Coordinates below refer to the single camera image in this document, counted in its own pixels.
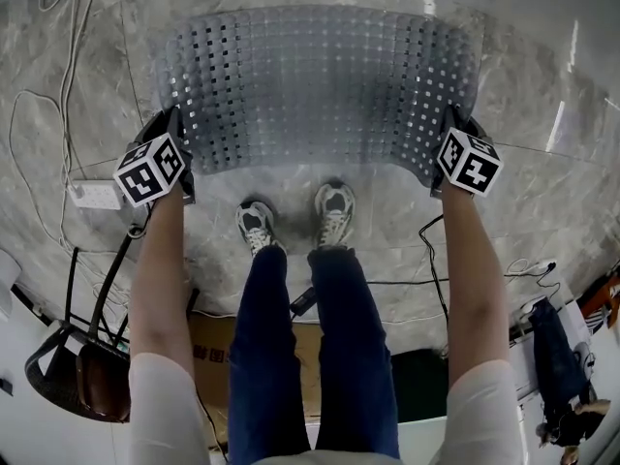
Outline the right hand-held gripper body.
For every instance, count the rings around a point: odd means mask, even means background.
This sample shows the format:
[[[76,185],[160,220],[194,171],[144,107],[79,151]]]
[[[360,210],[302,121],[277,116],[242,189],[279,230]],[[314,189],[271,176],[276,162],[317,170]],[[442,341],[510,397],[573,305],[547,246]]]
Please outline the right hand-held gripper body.
[[[444,180],[473,196],[486,197],[504,167],[490,141],[455,127],[442,129],[442,141],[433,151],[433,162],[433,198],[440,197]]]

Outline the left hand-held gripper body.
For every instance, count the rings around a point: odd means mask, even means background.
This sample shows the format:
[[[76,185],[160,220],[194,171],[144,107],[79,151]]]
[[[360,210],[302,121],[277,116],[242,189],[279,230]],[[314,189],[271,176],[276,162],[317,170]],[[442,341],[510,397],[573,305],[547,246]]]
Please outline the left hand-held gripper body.
[[[183,141],[166,132],[127,151],[117,161],[113,179],[133,208],[154,203],[180,185],[185,205],[195,202],[192,156]]]

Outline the clear perforated bath mat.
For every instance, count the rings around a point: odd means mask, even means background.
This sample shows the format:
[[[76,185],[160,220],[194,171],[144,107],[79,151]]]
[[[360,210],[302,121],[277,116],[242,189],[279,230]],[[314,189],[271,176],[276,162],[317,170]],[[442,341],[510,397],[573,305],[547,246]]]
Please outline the clear perforated bath mat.
[[[383,163],[429,186],[445,109],[474,108],[483,33],[467,12],[240,10],[176,24],[154,70],[200,173]]]

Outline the person's left forearm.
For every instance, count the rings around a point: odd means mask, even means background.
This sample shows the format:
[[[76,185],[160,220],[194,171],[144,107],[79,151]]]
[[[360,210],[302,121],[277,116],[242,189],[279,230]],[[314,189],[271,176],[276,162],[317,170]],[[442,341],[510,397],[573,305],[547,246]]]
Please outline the person's left forearm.
[[[184,270],[183,192],[158,199],[139,252],[129,303],[130,356],[156,354],[194,373]]]

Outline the person's right forearm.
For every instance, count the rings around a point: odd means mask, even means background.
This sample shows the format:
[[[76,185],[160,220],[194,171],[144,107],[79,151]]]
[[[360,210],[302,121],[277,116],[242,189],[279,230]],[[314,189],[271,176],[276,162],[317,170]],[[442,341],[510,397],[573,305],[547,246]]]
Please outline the person's right forearm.
[[[509,358],[505,278],[472,196],[441,185],[449,271],[449,384]]]

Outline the white power strip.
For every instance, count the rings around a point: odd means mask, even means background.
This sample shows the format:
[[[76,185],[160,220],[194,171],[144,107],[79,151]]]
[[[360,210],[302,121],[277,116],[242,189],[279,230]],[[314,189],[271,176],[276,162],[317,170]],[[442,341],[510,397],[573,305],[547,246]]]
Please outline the white power strip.
[[[120,210],[124,202],[113,180],[74,180],[68,191],[78,208]]]

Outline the person's left shoe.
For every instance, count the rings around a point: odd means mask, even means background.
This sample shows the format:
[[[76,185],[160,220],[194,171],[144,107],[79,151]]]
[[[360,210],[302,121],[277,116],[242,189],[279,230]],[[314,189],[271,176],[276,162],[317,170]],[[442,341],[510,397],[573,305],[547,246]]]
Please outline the person's left shoe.
[[[262,249],[278,245],[273,231],[274,216],[266,203],[262,201],[243,202],[235,212],[235,221],[253,258]]]

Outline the person's shoe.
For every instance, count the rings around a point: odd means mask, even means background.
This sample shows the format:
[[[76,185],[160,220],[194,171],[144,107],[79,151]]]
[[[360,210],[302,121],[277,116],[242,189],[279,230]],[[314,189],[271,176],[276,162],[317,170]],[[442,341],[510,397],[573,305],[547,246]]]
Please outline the person's shoe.
[[[235,212],[235,221],[253,258],[262,249],[278,245],[273,231],[274,216],[266,203],[262,201],[243,202]]]
[[[352,232],[356,213],[356,197],[342,181],[329,181],[315,196],[318,218],[317,248],[345,246]]]

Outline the person's right shoe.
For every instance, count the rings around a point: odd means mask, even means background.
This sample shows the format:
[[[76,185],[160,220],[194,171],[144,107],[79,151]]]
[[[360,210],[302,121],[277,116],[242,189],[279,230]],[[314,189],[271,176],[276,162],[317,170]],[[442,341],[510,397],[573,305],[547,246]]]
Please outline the person's right shoe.
[[[315,196],[318,218],[317,248],[345,246],[352,232],[356,213],[356,197],[342,181],[329,181]]]

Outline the black power adapter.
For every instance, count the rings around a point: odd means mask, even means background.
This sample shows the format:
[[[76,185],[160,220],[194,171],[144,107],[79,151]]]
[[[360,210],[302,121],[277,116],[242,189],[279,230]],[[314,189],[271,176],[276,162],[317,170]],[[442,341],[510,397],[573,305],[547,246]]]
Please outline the black power adapter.
[[[310,308],[317,303],[317,296],[313,287],[308,288],[290,305],[293,317],[303,316]]]

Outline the dark garment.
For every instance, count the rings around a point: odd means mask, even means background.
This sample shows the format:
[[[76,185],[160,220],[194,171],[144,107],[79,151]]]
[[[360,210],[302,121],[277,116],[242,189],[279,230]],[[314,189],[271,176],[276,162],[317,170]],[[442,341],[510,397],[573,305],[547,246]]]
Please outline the dark garment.
[[[590,439],[610,410],[600,399],[572,350],[558,312],[547,298],[522,307],[533,330],[543,422],[537,427],[542,447],[563,450],[560,464],[577,465],[579,446]]]

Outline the flat brown cardboard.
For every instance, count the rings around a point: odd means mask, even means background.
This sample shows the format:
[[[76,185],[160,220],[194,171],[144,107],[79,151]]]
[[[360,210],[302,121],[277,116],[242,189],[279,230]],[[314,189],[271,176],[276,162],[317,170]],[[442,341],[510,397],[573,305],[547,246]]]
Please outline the flat brown cardboard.
[[[194,311],[189,318],[195,381],[212,427],[212,446],[228,447],[229,354],[235,317],[216,317]],[[321,417],[319,350],[322,332],[317,324],[295,324],[295,356],[300,362],[303,409],[311,445],[316,443]]]

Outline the person's left leg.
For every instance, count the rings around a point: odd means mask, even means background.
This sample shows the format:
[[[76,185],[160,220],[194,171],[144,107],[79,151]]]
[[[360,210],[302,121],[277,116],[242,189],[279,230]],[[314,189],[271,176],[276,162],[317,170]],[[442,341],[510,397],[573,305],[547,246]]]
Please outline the person's left leg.
[[[230,349],[232,465],[310,449],[286,275],[281,247],[269,245],[254,256]]]

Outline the person's leg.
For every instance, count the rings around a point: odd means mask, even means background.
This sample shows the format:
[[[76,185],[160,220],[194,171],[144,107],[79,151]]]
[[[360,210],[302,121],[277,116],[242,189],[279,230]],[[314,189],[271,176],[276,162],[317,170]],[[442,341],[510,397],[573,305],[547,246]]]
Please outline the person's leg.
[[[269,245],[254,256],[230,349],[232,465],[310,449],[286,275],[281,247]]]
[[[323,333],[316,448],[398,459],[390,352],[355,251],[342,246],[320,248],[310,253],[308,262]]]

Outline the brown woven bag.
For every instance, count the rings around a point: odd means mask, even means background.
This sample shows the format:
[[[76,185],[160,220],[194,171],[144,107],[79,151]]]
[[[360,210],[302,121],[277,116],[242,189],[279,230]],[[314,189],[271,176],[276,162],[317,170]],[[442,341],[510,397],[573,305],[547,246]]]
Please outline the brown woven bag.
[[[84,345],[77,355],[77,391],[81,404],[113,422],[129,420],[130,361],[95,344]]]

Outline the black round chair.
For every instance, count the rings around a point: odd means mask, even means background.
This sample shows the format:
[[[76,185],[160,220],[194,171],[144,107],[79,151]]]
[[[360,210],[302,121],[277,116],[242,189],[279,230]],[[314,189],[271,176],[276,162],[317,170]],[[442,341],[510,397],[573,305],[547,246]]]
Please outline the black round chair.
[[[72,312],[72,300],[79,249],[76,248],[73,251],[64,317],[58,321],[55,331],[25,361],[24,372],[30,386],[49,403],[78,417],[111,423],[128,422],[113,422],[96,415],[81,404],[78,397],[76,361],[79,351],[86,344],[101,346],[130,361],[129,351],[121,348],[122,345],[129,344],[129,340],[124,336],[128,319],[124,318],[119,329],[113,332],[108,328],[104,319],[104,307],[115,276],[133,241],[129,235],[124,237],[97,296],[93,314],[91,320],[86,323],[86,329],[73,323],[77,318]]]

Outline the person's right leg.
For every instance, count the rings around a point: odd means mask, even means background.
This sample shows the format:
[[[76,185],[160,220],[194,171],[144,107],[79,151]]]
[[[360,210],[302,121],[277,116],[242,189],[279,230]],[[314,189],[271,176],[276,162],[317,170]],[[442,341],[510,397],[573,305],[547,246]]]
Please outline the person's right leg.
[[[316,448],[398,459],[390,352],[355,251],[342,246],[320,248],[310,253],[308,262],[323,333]]]

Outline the person's white shirt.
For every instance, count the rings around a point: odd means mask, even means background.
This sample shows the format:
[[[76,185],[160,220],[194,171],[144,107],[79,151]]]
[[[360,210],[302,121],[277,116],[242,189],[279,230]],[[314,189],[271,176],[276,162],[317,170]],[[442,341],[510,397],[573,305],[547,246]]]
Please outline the person's white shirt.
[[[194,380],[176,362],[140,354],[130,365],[132,465],[211,465]],[[404,465],[372,452],[309,450],[251,465]],[[451,387],[445,438],[430,465],[523,465],[512,367],[490,360]]]

